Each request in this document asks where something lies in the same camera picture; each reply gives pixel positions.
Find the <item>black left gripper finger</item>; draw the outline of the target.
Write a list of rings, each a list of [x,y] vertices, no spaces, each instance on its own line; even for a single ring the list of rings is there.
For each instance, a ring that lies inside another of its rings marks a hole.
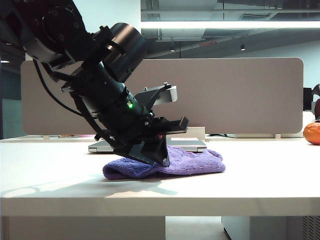
[[[159,131],[164,134],[186,133],[188,124],[189,120],[185,116],[179,120],[168,120],[165,117],[161,117]]]
[[[166,137],[158,136],[153,141],[145,142],[143,146],[143,155],[163,167],[169,167],[170,157],[168,155]]]

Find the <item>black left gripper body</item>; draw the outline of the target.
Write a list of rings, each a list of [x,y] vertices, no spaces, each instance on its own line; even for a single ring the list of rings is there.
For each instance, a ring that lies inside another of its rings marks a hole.
[[[107,141],[116,154],[152,165],[155,162],[144,156],[144,144],[166,137],[159,129],[161,118],[149,112],[107,113]]]

